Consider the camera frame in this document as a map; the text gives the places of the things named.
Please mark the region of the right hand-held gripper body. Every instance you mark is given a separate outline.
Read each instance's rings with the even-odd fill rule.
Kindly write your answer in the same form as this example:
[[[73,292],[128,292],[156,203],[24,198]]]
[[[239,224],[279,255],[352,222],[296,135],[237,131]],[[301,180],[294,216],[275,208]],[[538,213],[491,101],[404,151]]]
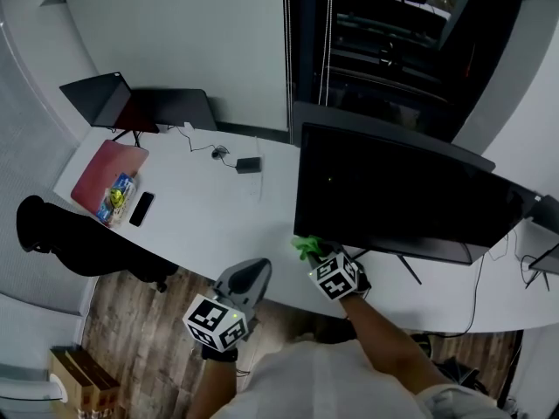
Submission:
[[[338,254],[308,272],[308,276],[325,297],[331,301],[356,294],[365,298],[371,289],[364,268],[346,252]]]

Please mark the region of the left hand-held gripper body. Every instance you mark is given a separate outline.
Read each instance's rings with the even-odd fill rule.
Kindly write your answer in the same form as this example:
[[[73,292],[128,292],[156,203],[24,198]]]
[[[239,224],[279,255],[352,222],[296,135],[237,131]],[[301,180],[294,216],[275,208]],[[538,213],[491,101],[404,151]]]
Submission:
[[[192,338],[217,351],[229,351],[252,333],[259,296],[214,289],[211,297],[197,294],[183,323]]]

